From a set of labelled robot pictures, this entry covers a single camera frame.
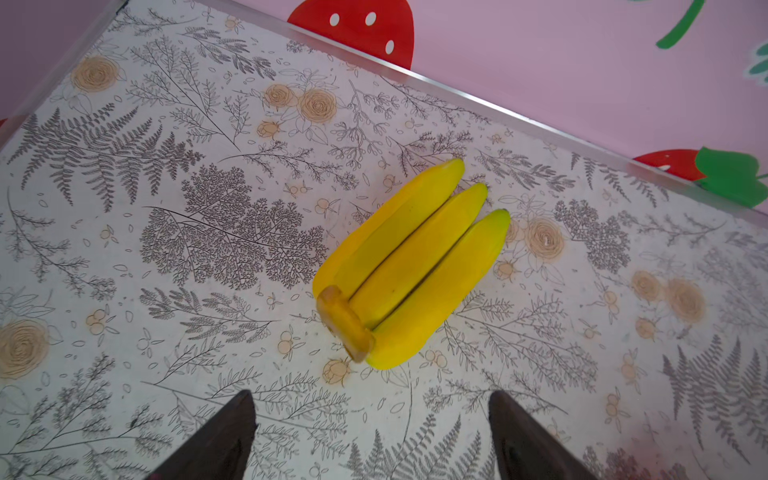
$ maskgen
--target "strawberry decal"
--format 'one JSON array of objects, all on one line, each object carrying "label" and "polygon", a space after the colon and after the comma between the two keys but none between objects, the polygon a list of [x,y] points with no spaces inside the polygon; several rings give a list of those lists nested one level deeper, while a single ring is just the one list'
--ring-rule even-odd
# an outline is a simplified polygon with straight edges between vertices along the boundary
[{"label": "strawberry decal", "polygon": [[768,174],[757,175],[760,164],[749,154],[702,147],[698,151],[658,151],[635,160],[695,182],[745,207],[755,207],[768,198],[768,185],[760,181]]},{"label": "strawberry decal", "polygon": [[306,0],[288,22],[411,68],[413,14],[406,0]]}]

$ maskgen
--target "branch print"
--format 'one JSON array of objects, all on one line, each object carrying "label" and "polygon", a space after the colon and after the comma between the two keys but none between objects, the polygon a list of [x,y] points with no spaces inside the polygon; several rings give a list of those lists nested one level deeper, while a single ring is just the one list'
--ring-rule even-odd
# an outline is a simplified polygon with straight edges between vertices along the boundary
[{"label": "branch print", "polygon": [[132,80],[128,94],[141,104],[175,106],[171,117],[187,129],[196,142],[210,141],[215,135],[225,137],[235,148],[234,136],[214,120],[216,106],[220,104],[216,84],[200,80],[199,64],[194,54],[181,50],[166,36],[155,38],[143,47],[132,47],[134,60],[154,68],[144,74],[141,83]]},{"label": "branch print", "polygon": [[473,120],[480,124],[490,124],[491,121],[481,115],[476,114],[473,111],[466,110],[461,107],[451,105],[447,101],[434,97],[429,94],[422,93],[404,84],[398,84],[387,80],[384,77],[379,77],[389,84],[392,88],[400,92],[402,95],[402,106],[411,109],[411,115],[427,120],[429,114],[436,111],[440,114],[440,120],[443,123],[450,124],[456,128],[458,126],[458,120],[461,115],[467,115],[470,120]]},{"label": "branch print", "polygon": [[[506,368],[527,365],[538,381],[553,390],[564,392],[570,386],[594,391],[598,365],[577,343],[564,343],[561,320],[566,313],[558,298],[539,297],[515,315],[507,300],[490,300],[483,292],[474,291],[454,315],[480,329],[484,347]],[[537,389],[527,383],[530,390]]]},{"label": "branch print", "polygon": [[726,222],[722,222],[722,224],[715,227],[695,220],[689,214],[683,214],[683,217],[685,222],[676,223],[669,214],[664,215],[663,220],[657,220],[656,217],[650,214],[646,214],[645,220],[639,220],[626,210],[622,210],[619,213],[621,224],[625,227],[636,227],[639,234],[652,235],[660,233],[666,235],[668,247],[677,244],[679,239],[688,240],[688,246],[691,248],[698,247],[707,238],[708,234],[719,230],[726,224]]},{"label": "branch print", "polygon": [[[157,458],[171,447],[172,438],[158,431],[164,416],[149,405],[136,408],[125,426],[115,431],[116,425],[108,420],[113,395],[108,375],[114,367],[114,358],[102,353],[87,371],[75,372],[70,386],[62,387],[56,399],[45,396],[35,405],[24,431],[10,450],[0,453],[9,478],[139,480],[150,474],[144,465],[124,461],[127,447],[133,444],[139,455]],[[75,448],[82,451],[80,458],[65,455]]]},{"label": "branch print", "polygon": [[271,141],[259,146],[259,150],[248,154],[238,154],[226,157],[221,161],[231,158],[243,158],[251,164],[256,164],[270,177],[274,175],[272,161],[277,162],[290,170],[291,178],[302,178],[307,173],[312,180],[322,183],[326,178],[339,185],[344,190],[353,190],[359,181],[349,171],[342,171],[342,166],[328,161],[317,163],[310,159],[311,148],[301,148],[296,152],[288,151],[288,144],[284,141]]},{"label": "branch print", "polygon": [[82,270],[88,268],[90,260],[83,257],[63,257],[71,248],[69,239],[52,243],[32,233],[50,227],[56,223],[55,220],[34,218],[23,210],[14,210],[11,206],[10,191],[7,200],[15,228],[9,230],[6,235],[10,241],[8,251],[13,256],[14,261],[18,262],[27,257],[34,258],[35,265],[31,271],[40,283],[46,280],[47,275],[53,269],[64,276],[64,284],[77,296],[82,296],[85,290],[89,289],[90,297],[95,300],[112,298],[116,290],[113,279],[100,278],[99,276],[88,278]]},{"label": "branch print", "polygon": [[161,141],[163,127],[153,132],[151,118],[129,129],[136,108],[108,121],[114,110],[114,104],[107,104],[93,114],[65,120],[57,108],[42,124],[37,114],[30,116],[22,126],[21,145],[8,159],[10,164],[33,153],[22,177],[22,190],[31,176],[47,165],[51,169],[49,177],[66,201],[74,205],[72,178],[80,171],[108,212],[114,206],[116,181],[133,203],[142,174],[149,180],[151,194],[156,195],[164,171],[175,179],[178,170],[186,172],[203,159],[202,154],[188,150],[184,142],[177,143],[173,132]]},{"label": "branch print", "polygon": [[175,18],[167,17],[157,12],[154,8],[147,9],[147,17],[142,18],[134,14],[129,7],[120,10],[120,14],[115,17],[112,25],[107,31],[123,31],[126,28],[133,28],[134,35],[137,37],[148,37],[163,30],[163,27],[173,25],[183,25],[194,22],[196,18],[180,22]]},{"label": "branch print", "polygon": [[192,279],[214,280],[235,290],[251,288],[256,273],[286,288],[309,283],[325,260],[323,229],[299,230],[303,215],[295,204],[250,200],[251,186],[237,167],[202,166],[182,182],[185,213],[152,207],[141,235],[141,256],[172,273],[183,286]]},{"label": "branch print", "polygon": [[720,321],[737,332],[768,329],[768,297],[763,282],[741,262],[734,262],[717,248],[702,257],[697,269],[723,287]]}]

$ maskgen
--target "floral table cover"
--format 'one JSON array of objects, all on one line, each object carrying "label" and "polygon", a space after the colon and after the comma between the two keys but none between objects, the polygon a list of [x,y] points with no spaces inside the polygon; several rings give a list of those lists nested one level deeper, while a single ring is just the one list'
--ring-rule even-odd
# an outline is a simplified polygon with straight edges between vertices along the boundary
[{"label": "floral table cover", "polygon": [[[453,157],[513,223],[413,359],[329,251]],[[143,478],[240,389],[247,478],[495,478],[504,389],[598,478],[768,467],[768,234],[198,2],[134,0],[0,153],[0,465]]]}]

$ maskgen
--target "green leaf decal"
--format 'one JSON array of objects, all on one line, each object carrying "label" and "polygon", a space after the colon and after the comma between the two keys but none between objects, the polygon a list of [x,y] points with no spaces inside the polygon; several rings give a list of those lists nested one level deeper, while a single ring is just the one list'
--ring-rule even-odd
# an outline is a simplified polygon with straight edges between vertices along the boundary
[{"label": "green leaf decal", "polygon": [[707,175],[697,184],[739,205],[752,208],[768,198],[768,186],[756,178],[760,164],[752,155],[703,147],[696,167]]}]

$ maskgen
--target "green stem decal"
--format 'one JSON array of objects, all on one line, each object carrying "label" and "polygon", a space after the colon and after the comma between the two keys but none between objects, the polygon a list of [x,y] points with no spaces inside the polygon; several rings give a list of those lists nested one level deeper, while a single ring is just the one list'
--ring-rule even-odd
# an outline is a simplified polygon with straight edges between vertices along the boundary
[{"label": "green stem decal", "polygon": [[694,20],[699,15],[699,12],[701,12],[702,7],[704,7],[705,1],[706,0],[694,0],[694,3],[690,5],[688,11],[685,12],[685,15],[683,15],[677,25],[675,25],[664,38],[656,42],[656,46],[664,50],[675,46],[683,35],[685,35],[685,32],[688,31],[688,28],[694,23]]}]

